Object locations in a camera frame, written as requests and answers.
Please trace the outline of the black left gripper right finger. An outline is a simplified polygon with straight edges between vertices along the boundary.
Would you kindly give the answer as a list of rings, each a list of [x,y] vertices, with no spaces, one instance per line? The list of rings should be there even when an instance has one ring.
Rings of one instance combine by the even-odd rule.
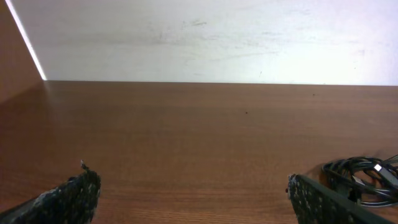
[[[299,224],[392,224],[304,175],[289,176],[287,194]]]

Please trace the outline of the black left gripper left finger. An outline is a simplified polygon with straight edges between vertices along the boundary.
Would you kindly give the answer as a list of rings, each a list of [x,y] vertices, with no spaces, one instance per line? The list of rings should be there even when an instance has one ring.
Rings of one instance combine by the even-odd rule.
[[[1,223],[91,223],[101,193],[101,177],[83,160],[83,172],[24,203],[1,212]]]

